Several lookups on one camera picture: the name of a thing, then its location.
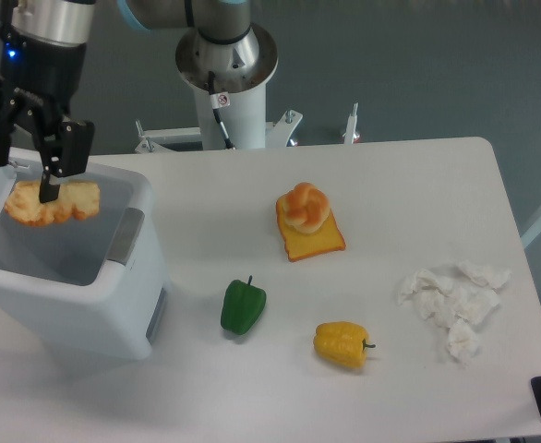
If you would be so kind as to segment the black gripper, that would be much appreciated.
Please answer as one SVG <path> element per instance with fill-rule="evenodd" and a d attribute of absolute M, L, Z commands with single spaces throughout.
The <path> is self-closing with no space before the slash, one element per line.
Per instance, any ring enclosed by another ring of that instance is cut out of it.
<path fill-rule="evenodd" d="M 39 200 L 58 199 L 58 177 L 86 171 L 95 126 L 71 118 L 87 45 L 60 46 L 12 35 L 0 62 L 0 167 L 8 164 L 12 133 L 28 132 L 40 153 Z"/>

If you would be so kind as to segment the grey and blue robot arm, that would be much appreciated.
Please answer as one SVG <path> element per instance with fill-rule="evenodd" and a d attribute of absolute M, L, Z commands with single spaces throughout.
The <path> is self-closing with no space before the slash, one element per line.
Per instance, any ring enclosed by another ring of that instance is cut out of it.
<path fill-rule="evenodd" d="M 248 1 L 0 1 L 0 168 L 22 131 L 41 160 L 42 203 L 85 172 L 95 125 L 71 112 L 90 42 L 121 54 L 130 36 L 185 30 L 198 79 L 253 83 L 259 46 Z"/>

